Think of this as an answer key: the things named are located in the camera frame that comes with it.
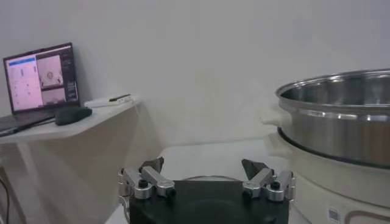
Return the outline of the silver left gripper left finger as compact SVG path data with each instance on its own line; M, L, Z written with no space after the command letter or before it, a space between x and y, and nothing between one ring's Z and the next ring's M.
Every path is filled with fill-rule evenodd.
M163 158L147 161L139 169L133 167L122 168L118 173L119 196L135 197L138 200L147 200L153 192L164 198L172 199L176 196L175 182L160 174Z

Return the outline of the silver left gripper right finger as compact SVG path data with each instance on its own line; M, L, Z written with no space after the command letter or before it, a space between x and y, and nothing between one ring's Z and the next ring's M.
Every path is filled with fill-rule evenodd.
M265 163L242 159L241 164L248 180L244 181L243 199L265 197L269 201L294 201L296 194L296 178L292 171L283 170L276 174Z

